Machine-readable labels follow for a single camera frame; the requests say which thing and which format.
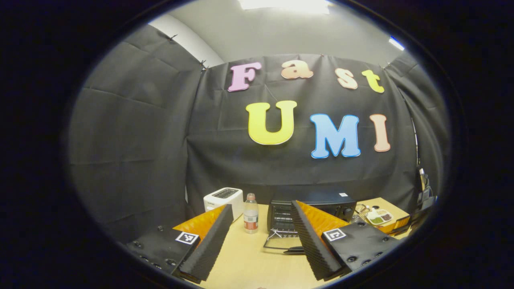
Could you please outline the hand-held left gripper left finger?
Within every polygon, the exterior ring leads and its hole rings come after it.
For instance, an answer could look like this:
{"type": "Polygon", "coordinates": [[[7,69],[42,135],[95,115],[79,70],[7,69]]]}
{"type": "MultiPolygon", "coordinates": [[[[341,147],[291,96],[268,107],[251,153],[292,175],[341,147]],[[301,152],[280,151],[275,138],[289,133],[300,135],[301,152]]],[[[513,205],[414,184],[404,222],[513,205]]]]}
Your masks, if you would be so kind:
{"type": "Polygon", "coordinates": [[[233,223],[233,207],[224,204],[173,228],[158,228],[126,243],[134,256],[167,275],[206,281],[233,223]]]}

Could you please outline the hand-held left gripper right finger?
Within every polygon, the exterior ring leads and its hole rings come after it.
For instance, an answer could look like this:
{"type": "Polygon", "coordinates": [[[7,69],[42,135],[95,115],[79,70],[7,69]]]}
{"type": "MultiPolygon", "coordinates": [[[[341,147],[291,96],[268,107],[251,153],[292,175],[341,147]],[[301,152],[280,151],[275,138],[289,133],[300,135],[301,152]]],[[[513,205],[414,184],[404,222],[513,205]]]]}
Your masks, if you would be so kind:
{"type": "Polygon", "coordinates": [[[317,280],[370,267],[402,243],[366,222],[349,224],[297,200],[291,206],[294,229],[317,280]]]}

